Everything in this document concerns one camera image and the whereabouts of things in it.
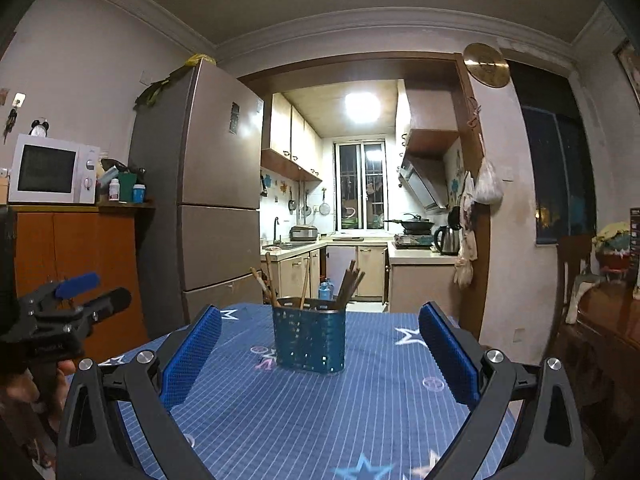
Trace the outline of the person's left hand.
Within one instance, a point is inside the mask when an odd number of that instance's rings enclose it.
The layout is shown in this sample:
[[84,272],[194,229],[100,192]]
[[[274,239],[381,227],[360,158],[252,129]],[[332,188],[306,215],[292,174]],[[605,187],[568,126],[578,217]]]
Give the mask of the person's left hand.
[[[70,386],[67,383],[67,376],[76,372],[73,361],[58,362],[56,370],[56,388],[52,394],[54,409],[49,415],[49,426],[55,432],[60,430],[61,420],[65,408],[65,402]],[[12,402],[35,403],[40,397],[39,390],[32,380],[32,374],[25,372],[21,375],[12,375],[1,378],[1,406],[6,408]]]

